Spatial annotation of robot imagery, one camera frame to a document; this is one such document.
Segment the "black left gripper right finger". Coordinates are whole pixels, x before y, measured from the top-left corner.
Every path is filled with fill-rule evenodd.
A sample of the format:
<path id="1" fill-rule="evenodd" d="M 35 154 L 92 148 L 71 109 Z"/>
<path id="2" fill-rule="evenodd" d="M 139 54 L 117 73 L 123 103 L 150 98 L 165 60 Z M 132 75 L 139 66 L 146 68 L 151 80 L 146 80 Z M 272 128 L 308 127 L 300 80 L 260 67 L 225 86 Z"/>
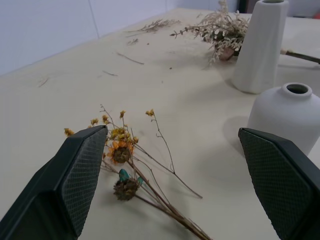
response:
<path id="1" fill-rule="evenodd" d="M 290 140 L 240 128 L 251 181 L 281 240 L 320 238 L 320 170 Z"/>

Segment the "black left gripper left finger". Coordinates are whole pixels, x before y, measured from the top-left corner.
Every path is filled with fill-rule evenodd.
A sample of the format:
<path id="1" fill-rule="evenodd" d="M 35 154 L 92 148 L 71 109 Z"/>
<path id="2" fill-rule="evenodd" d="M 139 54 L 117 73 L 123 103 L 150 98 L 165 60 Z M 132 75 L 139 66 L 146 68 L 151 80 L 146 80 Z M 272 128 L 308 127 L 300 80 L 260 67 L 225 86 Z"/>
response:
<path id="1" fill-rule="evenodd" d="M 108 129 L 83 129 L 27 183 L 0 222 L 2 240 L 76 240 L 97 188 Z"/>

